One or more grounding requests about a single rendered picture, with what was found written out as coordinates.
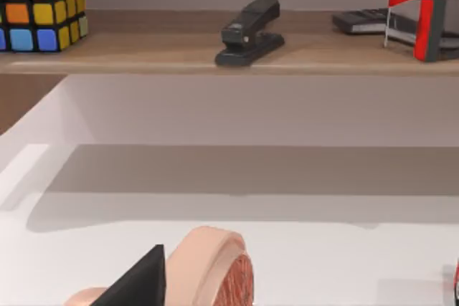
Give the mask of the red and grey box frame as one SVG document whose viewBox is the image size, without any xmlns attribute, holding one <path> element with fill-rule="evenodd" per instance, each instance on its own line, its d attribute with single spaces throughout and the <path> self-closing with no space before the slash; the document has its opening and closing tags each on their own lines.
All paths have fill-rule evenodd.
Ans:
<svg viewBox="0 0 459 306">
<path fill-rule="evenodd" d="M 459 0 L 388 0 L 385 47 L 390 40 L 422 62 L 459 58 Z"/>
</svg>

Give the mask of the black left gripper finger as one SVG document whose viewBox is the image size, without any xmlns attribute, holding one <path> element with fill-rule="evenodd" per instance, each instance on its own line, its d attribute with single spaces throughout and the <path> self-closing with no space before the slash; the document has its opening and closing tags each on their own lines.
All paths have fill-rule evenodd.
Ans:
<svg viewBox="0 0 459 306">
<path fill-rule="evenodd" d="M 90 306 L 164 306 L 165 296 L 164 245 L 157 244 Z"/>
</svg>

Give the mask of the wooden shelf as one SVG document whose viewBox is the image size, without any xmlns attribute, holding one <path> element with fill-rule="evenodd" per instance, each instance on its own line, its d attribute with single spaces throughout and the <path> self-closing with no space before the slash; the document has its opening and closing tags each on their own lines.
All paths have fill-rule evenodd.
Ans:
<svg viewBox="0 0 459 306">
<path fill-rule="evenodd" d="M 390 119 L 407 113 L 425 129 L 459 126 L 459 61 L 424 64 L 404 47 L 385 49 L 378 36 L 338 33 L 328 11 L 284 11 L 273 29 L 285 45 L 251 67 L 217 67 L 228 11 L 108 11 L 88 14 L 90 33 L 58 54 L 0 53 L 0 135 L 70 74 L 185 74 L 331 77 L 339 96 L 361 77 L 352 115 L 382 100 Z"/>
</svg>

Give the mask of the pink tape dispenser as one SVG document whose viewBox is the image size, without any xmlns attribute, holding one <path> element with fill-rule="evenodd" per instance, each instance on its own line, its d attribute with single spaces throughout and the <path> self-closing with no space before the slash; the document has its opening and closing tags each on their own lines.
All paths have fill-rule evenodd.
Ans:
<svg viewBox="0 0 459 306">
<path fill-rule="evenodd" d="M 253 306 L 252 262 L 235 231 L 192 229 L 170 256 L 165 255 L 165 271 L 164 306 Z M 90 306 L 109 287 L 80 290 L 64 306 Z"/>
</svg>

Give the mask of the red and grey object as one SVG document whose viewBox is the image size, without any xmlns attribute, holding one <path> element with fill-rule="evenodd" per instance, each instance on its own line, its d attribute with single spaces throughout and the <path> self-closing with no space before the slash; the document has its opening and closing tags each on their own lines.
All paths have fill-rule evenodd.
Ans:
<svg viewBox="0 0 459 306">
<path fill-rule="evenodd" d="M 457 260 L 453 277 L 454 306 L 459 306 L 459 259 Z"/>
</svg>

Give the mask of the dark grey calculator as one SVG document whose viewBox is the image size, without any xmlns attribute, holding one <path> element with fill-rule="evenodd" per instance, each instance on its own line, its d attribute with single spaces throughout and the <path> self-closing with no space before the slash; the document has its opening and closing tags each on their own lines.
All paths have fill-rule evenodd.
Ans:
<svg viewBox="0 0 459 306">
<path fill-rule="evenodd" d="M 332 15 L 332 23 L 345 34 L 383 34 L 387 24 L 387 13 L 387 8 L 343 11 Z M 414 34 L 417 22 L 399 14 L 391 14 L 389 27 Z"/>
</svg>

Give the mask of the colourful puzzle cube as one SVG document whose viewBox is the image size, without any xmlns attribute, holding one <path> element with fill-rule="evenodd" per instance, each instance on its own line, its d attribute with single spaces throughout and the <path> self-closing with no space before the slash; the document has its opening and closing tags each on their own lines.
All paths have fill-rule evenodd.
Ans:
<svg viewBox="0 0 459 306">
<path fill-rule="evenodd" d="M 0 52 L 61 52 L 88 34 L 85 0 L 0 0 Z"/>
</svg>

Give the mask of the black stapler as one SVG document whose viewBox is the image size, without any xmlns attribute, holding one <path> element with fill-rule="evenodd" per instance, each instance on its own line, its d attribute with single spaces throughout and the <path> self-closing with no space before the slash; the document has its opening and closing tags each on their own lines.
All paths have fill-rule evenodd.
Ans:
<svg viewBox="0 0 459 306">
<path fill-rule="evenodd" d="M 225 48 L 214 58 L 220 67 L 248 67 L 285 44 L 281 34 L 266 32 L 279 18 L 278 0 L 254 0 L 221 30 Z"/>
</svg>

